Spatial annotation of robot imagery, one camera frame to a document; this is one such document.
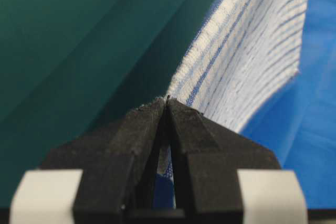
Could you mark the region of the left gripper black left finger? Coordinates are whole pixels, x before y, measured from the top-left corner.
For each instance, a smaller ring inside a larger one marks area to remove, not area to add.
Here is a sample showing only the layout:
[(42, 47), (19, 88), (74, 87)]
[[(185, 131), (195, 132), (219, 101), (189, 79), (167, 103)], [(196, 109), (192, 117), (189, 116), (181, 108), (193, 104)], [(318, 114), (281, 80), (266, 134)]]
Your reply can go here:
[(120, 223), (141, 180), (141, 201), (149, 204), (158, 158), (155, 137), (164, 109), (164, 99), (155, 99), (51, 150), (37, 169), (23, 175), (11, 202), (10, 223)]

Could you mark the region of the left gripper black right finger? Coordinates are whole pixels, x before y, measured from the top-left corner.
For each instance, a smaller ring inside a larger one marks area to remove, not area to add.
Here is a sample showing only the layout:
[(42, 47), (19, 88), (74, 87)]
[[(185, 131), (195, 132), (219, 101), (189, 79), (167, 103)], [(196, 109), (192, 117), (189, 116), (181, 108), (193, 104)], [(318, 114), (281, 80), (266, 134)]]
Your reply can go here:
[(167, 109), (176, 204), (189, 223), (306, 222), (297, 177), (271, 150), (176, 99)]

